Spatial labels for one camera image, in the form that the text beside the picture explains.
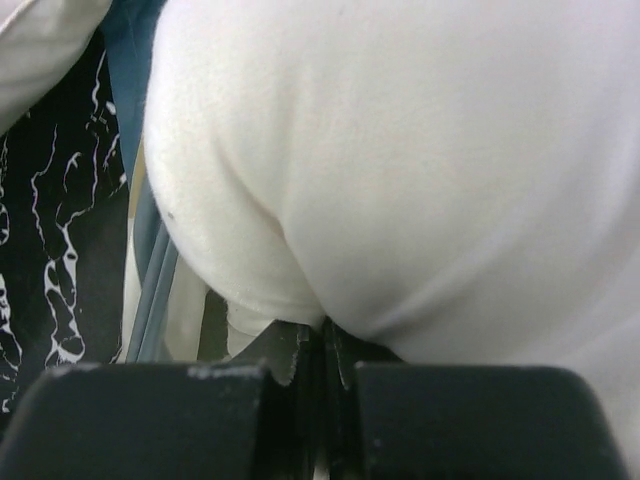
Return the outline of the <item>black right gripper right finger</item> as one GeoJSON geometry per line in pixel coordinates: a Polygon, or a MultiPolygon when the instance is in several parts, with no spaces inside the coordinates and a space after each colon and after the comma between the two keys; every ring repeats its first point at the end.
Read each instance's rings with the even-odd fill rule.
{"type": "Polygon", "coordinates": [[[593,390],[544,366],[424,366],[323,328],[333,479],[626,479],[593,390]]]}

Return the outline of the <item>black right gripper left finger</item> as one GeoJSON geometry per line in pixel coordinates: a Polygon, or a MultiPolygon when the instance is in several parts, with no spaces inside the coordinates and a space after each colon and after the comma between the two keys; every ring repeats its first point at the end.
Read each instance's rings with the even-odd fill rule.
{"type": "Polygon", "coordinates": [[[54,368],[1,445],[5,479],[309,479],[313,334],[272,323],[226,362],[54,368]]]}

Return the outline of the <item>blue beige patchwork pillowcase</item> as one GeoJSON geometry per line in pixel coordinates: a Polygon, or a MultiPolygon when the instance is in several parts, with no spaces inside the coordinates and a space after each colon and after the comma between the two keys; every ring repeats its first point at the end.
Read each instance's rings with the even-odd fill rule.
{"type": "Polygon", "coordinates": [[[145,170],[142,116],[161,8],[159,1],[115,1],[101,25],[129,187],[120,360],[223,360],[226,305],[178,255],[145,170]]]}

